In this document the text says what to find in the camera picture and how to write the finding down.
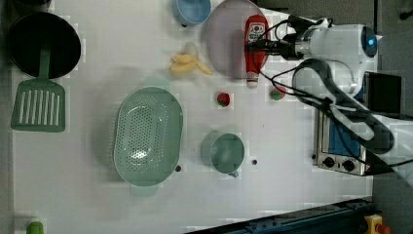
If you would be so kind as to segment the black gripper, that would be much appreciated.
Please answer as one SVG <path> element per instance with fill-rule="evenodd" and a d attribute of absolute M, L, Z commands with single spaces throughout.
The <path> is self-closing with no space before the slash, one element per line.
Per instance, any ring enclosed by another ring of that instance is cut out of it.
<path fill-rule="evenodd" d="M 268 56 L 281 56 L 284 59 L 294 58 L 293 45 L 286 41 L 272 41 L 262 39 L 259 46 L 256 43 L 250 43 L 244 46 L 246 51 L 263 51 Z"/>

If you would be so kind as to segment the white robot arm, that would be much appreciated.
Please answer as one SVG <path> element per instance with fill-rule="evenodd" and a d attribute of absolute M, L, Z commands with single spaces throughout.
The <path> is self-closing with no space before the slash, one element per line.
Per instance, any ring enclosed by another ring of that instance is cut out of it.
<path fill-rule="evenodd" d="M 363 24 L 335 25 L 329 18 L 313 21 L 290 16 L 283 21 L 292 34 L 275 41 L 276 25 L 255 15 L 245 24 L 244 55 L 249 77 L 262 73 L 267 56 L 300 63 L 291 69 L 287 86 L 271 76 L 284 94 L 316 108 L 350 138 L 390 166 L 407 183 L 412 182 L 412 118 L 372 111 L 356 100 L 368 64 L 377 56 L 380 37 Z"/>

